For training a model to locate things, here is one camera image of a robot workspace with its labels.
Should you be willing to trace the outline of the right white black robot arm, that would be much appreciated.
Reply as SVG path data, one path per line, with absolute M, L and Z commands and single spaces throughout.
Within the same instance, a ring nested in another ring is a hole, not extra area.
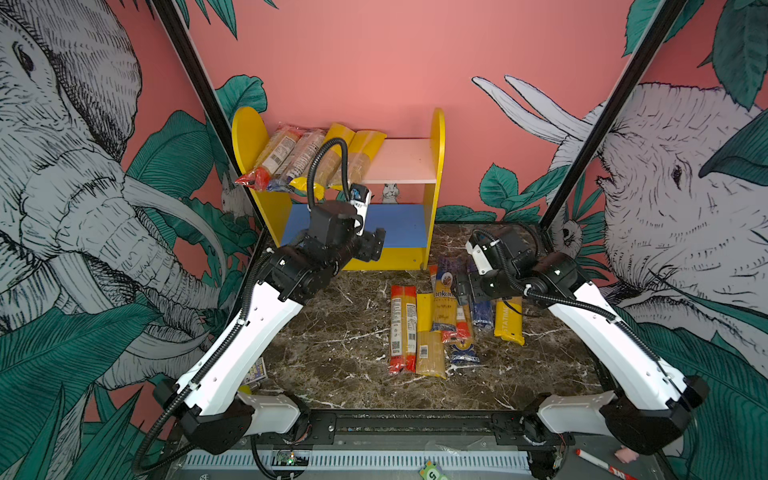
M 683 437 L 710 388 L 652 351 L 609 305 L 577 262 L 562 252 L 535 255 L 517 232 L 475 229 L 465 244 L 476 266 L 453 286 L 460 300 L 520 296 L 567 325 L 608 370 L 617 387 L 582 396 L 544 395 L 521 419 L 529 442 L 585 433 L 611 436 L 639 454 Z

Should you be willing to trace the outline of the Ankara spaghetti bag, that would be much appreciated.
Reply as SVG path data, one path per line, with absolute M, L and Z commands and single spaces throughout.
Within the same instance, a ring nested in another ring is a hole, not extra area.
M 438 265 L 431 265 L 429 269 L 433 285 L 432 330 L 442 332 L 448 339 L 456 338 L 458 301 L 452 290 L 454 276 Z

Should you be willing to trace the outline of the blue yellow-ended spaghetti bag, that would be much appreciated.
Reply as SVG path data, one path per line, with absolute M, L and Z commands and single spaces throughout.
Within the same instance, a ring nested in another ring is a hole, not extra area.
M 291 182 L 301 177 L 309 168 L 318 149 L 324 143 L 325 135 L 326 131 L 323 129 L 307 130 L 300 137 L 284 164 L 278 168 L 277 173 L 269 181 L 267 190 L 269 192 L 287 192 Z

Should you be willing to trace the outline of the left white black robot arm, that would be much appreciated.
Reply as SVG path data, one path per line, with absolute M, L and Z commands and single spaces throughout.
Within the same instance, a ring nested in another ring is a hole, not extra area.
M 296 424 L 301 409 L 292 398 L 246 395 L 239 387 L 276 334 L 351 260 L 380 259 L 386 232 L 365 228 L 371 192 L 348 179 L 342 187 L 342 201 L 317 202 L 307 193 L 310 223 L 302 236 L 247 272 L 241 308 L 213 347 L 177 381 L 157 386 L 164 411 L 138 447 L 135 476 L 194 449 L 217 455 L 243 437 L 286 433 Z

